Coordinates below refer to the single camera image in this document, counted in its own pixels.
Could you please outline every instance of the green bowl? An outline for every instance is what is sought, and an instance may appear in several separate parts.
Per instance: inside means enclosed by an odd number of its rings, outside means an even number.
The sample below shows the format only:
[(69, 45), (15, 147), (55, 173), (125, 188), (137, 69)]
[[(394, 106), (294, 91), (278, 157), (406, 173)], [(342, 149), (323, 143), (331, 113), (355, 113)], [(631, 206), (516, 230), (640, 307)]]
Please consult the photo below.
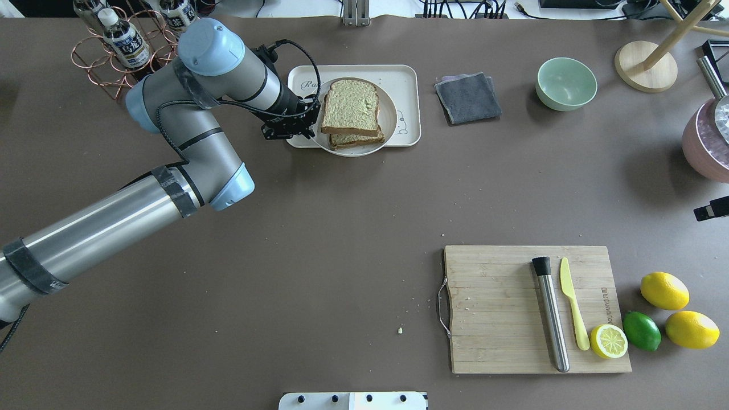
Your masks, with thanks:
[(537, 73), (537, 95), (557, 111), (572, 111), (592, 101), (597, 94), (595, 74), (583, 63), (557, 57), (545, 61)]

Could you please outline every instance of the lime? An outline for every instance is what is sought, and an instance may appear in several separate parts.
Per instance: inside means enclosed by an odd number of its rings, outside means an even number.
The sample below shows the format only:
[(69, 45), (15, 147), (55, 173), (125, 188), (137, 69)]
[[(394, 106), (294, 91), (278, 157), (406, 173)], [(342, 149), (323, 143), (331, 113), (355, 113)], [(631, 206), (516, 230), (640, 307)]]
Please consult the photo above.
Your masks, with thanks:
[(653, 272), (643, 276), (640, 293), (655, 307), (665, 310), (680, 310), (688, 305), (688, 289), (674, 275)]
[(660, 344), (660, 331), (653, 319), (641, 312), (628, 312), (623, 319), (623, 330), (638, 349), (655, 352)]
[(628, 351), (628, 339), (618, 326), (605, 324), (590, 333), (590, 346), (603, 359), (617, 359)]
[(679, 346), (689, 349), (705, 349), (717, 342), (719, 328), (706, 315), (684, 310), (668, 317), (666, 336)]

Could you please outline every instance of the bottle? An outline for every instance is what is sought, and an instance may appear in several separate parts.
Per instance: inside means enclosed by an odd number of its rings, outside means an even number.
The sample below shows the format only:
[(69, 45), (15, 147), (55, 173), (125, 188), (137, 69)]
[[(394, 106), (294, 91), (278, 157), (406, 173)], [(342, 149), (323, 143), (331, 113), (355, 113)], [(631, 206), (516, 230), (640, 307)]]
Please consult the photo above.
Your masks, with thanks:
[(96, 13), (106, 7), (108, 7), (106, 0), (74, 0), (76, 15), (99, 36), (104, 33), (104, 26), (98, 20)]
[(160, 12), (176, 36), (184, 33), (198, 19), (198, 14), (189, 0), (160, 0)]
[(132, 75), (138, 81), (151, 74), (149, 45), (136, 27), (126, 20), (120, 20), (117, 12), (110, 8), (100, 10), (98, 19), (104, 25), (104, 41), (111, 46), (122, 65), (136, 69)]

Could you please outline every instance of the light blue plastic cap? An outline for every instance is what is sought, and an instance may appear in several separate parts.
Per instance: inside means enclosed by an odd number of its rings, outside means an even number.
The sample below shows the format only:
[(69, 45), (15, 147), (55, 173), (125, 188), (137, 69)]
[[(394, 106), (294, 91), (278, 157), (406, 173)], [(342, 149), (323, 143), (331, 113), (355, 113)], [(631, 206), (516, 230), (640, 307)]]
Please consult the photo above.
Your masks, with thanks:
[(255, 184), (251, 175), (246, 171), (246, 164), (242, 163), (223, 189), (210, 201), (210, 205), (216, 211), (222, 211), (250, 195), (254, 188)]
[(192, 72), (213, 77), (241, 63), (246, 46), (238, 35), (214, 18), (195, 21), (180, 36), (177, 55)]
[(147, 108), (144, 106), (144, 82), (147, 81), (147, 77), (141, 79), (131, 90), (127, 93), (124, 102), (127, 105), (127, 111), (129, 115), (141, 125), (145, 130), (159, 134), (160, 130), (152, 122), (147, 113)]

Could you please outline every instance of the folded napkin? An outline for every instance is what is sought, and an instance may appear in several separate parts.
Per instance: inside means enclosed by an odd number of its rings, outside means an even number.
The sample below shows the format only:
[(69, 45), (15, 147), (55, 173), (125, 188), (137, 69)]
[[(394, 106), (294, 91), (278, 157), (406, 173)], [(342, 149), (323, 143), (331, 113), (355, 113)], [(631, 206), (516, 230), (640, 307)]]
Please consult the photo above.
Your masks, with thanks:
[(494, 80), (482, 72), (444, 76), (435, 85), (435, 92), (453, 125), (502, 114)]

